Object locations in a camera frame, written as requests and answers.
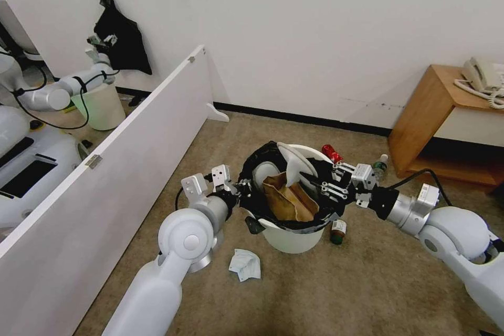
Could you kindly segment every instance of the white bin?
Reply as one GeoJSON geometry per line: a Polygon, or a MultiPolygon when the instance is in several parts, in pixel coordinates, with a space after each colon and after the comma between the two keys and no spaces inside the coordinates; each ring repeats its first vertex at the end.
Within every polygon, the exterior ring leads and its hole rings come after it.
{"type": "MultiPolygon", "coordinates": [[[[299,144],[290,144],[290,146],[301,152],[306,158],[311,157],[317,160],[325,160],[332,164],[332,161],[327,156],[313,148],[299,144]]],[[[266,241],[277,250],[289,254],[299,254],[313,248],[324,233],[324,228],[322,228],[310,234],[295,234],[276,226],[266,219],[260,218],[258,221],[265,227],[262,234],[266,241]]]]}
{"type": "MultiPolygon", "coordinates": [[[[114,84],[103,83],[99,87],[84,93],[82,97],[89,111],[88,124],[95,130],[114,129],[126,118],[114,84]]],[[[80,94],[73,96],[72,101],[82,115],[86,117],[86,110],[82,105],[80,94]]]]}

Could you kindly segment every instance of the black trash bag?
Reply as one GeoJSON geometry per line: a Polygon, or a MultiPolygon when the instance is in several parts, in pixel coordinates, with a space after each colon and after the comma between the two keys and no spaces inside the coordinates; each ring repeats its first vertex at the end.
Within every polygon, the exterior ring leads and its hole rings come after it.
{"type": "MultiPolygon", "coordinates": [[[[263,162],[273,163],[280,172],[285,172],[287,168],[287,162],[280,153],[277,147],[277,142],[269,141],[259,149],[257,149],[243,164],[243,168],[240,172],[238,181],[242,179],[248,179],[253,181],[252,172],[259,164],[263,162]]],[[[325,161],[320,161],[316,159],[308,159],[312,163],[313,167],[317,171],[319,178],[329,181],[332,179],[330,176],[332,164],[325,161]]],[[[319,198],[313,198],[315,202],[319,205],[319,211],[315,214],[314,219],[310,222],[299,222],[297,220],[278,220],[274,213],[268,206],[268,201],[263,192],[257,190],[253,184],[251,184],[251,194],[250,197],[242,196],[240,197],[240,207],[249,210],[256,219],[263,218],[280,228],[288,231],[292,231],[298,234],[308,234],[313,233],[334,219],[337,216],[343,215],[345,204],[340,205],[327,200],[325,196],[319,196],[319,198]]]]}
{"type": "Polygon", "coordinates": [[[100,0],[105,10],[94,27],[102,41],[115,36],[113,43],[94,44],[96,50],[107,54],[113,69],[131,69],[152,75],[152,69],[143,46],[142,34],[135,21],[126,18],[116,8],[114,0],[100,0]]]}

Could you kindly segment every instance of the metal hinge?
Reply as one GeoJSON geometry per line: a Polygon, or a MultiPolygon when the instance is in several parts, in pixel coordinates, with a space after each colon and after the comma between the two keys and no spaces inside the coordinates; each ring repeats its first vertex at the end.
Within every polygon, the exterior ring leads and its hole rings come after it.
{"type": "Polygon", "coordinates": [[[91,169],[95,168],[100,162],[103,160],[103,158],[100,155],[93,155],[87,162],[86,165],[90,167],[91,169]]]}

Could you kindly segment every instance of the brown paper bag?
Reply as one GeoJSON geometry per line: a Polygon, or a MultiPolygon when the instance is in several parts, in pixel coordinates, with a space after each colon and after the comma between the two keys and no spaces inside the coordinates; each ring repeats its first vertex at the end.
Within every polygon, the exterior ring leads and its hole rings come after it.
{"type": "Polygon", "coordinates": [[[269,176],[262,182],[269,208],[279,221],[312,221],[319,211],[319,205],[306,194],[299,183],[287,188],[286,182],[285,172],[269,176]]]}

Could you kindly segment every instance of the white telephone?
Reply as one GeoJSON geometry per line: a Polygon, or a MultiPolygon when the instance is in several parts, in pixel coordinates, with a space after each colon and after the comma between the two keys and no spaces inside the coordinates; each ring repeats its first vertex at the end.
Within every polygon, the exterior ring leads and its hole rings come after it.
{"type": "Polygon", "coordinates": [[[504,109],[504,65],[472,57],[464,63],[462,75],[466,80],[455,80],[460,89],[484,98],[494,109],[504,109]]]}
{"type": "Polygon", "coordinates": [[[464,63],[462,75],[479,92],[492,93],[504,87],[504,65],[472,57],[464,63]]]}

